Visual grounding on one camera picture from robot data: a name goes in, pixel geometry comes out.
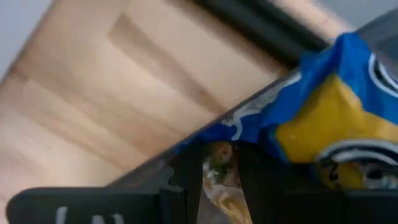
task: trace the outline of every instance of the blue plastic wrapper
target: blue plastic wrapper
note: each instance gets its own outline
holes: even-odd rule
[[[339,36],[299,69],[196,137],[249,141],[286,163],[317,163],[331,187],[396,188],[389,171],[398,165],[394,77],[356,34]]]

